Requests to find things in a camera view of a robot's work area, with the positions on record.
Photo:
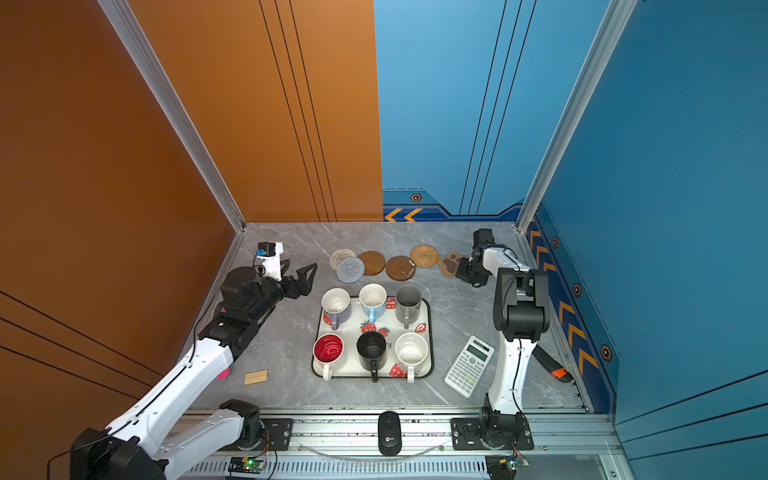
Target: black mug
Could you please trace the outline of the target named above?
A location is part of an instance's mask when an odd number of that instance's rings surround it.
[[[386,363],[386,339],[379,332],[365,332],[357,339],[360,363],[371,371],[373,382],[379,381],[379,369]]]

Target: rattan coaster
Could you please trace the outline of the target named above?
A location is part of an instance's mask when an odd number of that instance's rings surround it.
[[[379,275],[386,265],[386,259],[379,252],[362,252],[357,258],[366,265],[366,276]]]
[[[347,257],[339,262],[336,269],[336,277],[344,283],[352,283],[360,280],[366,271],[366,265],[357,257]]]
[[[405,282],[410,279],[413,274],[416,273],[416,265],[403,255],[392,257],[389,262],[386,263],[386,274],[392,280],[399,282]]]
[[[418,266],[429,268],[437,263],[440,254],[430,245],[419,245],[411,250],[411,260]]]
[[[331,268],[335,270],[339,268],[339,263],[341,263],[342,260],[350,257],[357,257],[357,254],[351,250],[342,248],[341,250],[337,250],[331,253],[331,257],[328,259],[328,263],[330,263]]]

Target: mug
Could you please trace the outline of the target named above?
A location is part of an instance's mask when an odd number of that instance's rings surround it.
[[[335,333],[327,333],[317,339],[312,348],[312,354],[315,356],[315,360],[323,366],[323,380],[331,380],[333,376],[331,368],[343,361],[343,353],[344,341]]]
[[[386,290],[378,283],[370,283],[360,289],[360,306],[373,324],[386,311]]]
[[[406,326],[419,319],[419,311],[422,307],[422,293],[413,285],[403,285],[395,292],[395,315]]]
[[[365,332],[357,339],[360,363],[371,371],[373,382],[379,381],[379,369],[386,363],[386,340],[379,332]]]
[[[343,288],[332,288],[323,295],[323,315],[331,320],[331,329],[338,329],[340,323],[348,320],[352,314],[349,308],[349,292]]]
[[[408,372],[408,383],[413,383],[416,370],[422,366],[429,355],[429,344],[418,333],[403,333],[395,342],[397,366]]]

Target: tray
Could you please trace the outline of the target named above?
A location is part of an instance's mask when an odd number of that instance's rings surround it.
[[[357,354],[357,339],[363,334],[361,327],[363,323],[368,322],[368,316],[362,311],[360,300],[356,296],[350,299],[349,307],[352,309],[352,314],[347,321],[339,325],[338,330],[331,329],[331,325],[324,321],[322,309],[320,310],[317,322],[317,335],[315,336],[315,340],[328,333],[335,333],[344,341],[344,353],[342,355],[344,355],[345,359],[343,363],[333,369],[333,377],[331,380],[335,378],[371,378],[371,372],[362,367],[359,355]],[[401,379],[407,381],[405,377],[389,376],[389,371],[397,363],[395,342],[403,333],[407,332],[416,332],[422,335],[429,344],[429,356],[422,364],[419,371],[415,373],[415,378],[423,379],[432,373],[432,370],[435,367],[435,350],[432,348],[432,311],[429,308],[429,302],[422,300],[421,309],[419,310],[419,320],[415,323],[411,323],[410,327],[406,330],[403,324],[400,323],[395,316],[395,297],[387,297],[384,315],[376,320],[376,330],[381,328],[387,328],[389,329],[389,332],[386,335],[386,363],[383,368],[379,369],[380,379]],[[323,377],[323,366],[320,365],[314,357],[312,358],[312,371],[318,377]]]

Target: gray knitted coaster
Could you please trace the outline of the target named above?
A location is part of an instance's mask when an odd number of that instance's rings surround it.
[[[336,276],[344,283],[352,283],[360,280],[366,272],[366,265],[357,257],[348,257],[339,263],[336,268]]]

